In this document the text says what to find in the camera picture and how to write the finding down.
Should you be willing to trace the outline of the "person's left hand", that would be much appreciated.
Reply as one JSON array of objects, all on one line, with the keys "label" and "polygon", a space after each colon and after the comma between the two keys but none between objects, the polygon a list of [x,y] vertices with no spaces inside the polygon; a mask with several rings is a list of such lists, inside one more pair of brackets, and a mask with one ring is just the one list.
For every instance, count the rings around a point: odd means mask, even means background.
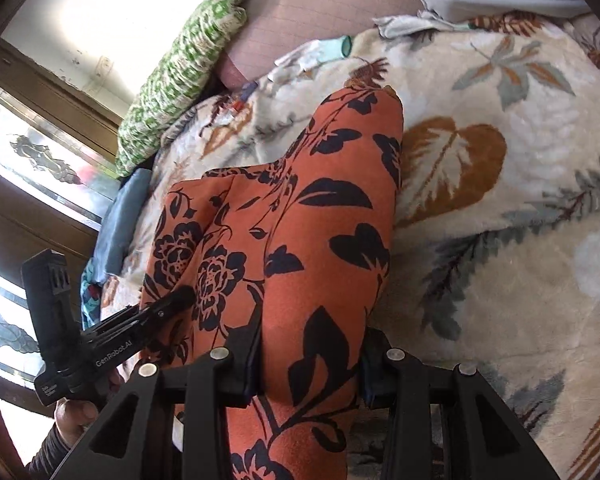
[{"label": "person's left hand", "polygon": [[55,427],[60,440],[73,448],[80,440],[88,426],[97,419],[100,414],[93,402],[82,400],[68,400],[63,398],[56,402],[54,411]]}]

